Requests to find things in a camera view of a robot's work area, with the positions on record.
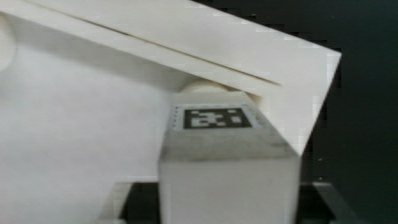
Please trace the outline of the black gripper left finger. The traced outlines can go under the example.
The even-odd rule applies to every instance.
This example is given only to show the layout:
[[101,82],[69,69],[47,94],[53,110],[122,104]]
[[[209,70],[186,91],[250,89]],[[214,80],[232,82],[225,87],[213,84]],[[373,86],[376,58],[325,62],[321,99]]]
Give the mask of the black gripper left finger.
[[159,224],[158,183],[117,183],[104,203],[104,224]]

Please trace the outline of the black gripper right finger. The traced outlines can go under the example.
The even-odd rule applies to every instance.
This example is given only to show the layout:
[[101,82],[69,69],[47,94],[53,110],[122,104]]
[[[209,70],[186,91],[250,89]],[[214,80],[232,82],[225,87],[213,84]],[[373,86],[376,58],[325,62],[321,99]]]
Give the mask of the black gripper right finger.
[[328,182],[300,184],[294,224],[362,224]]

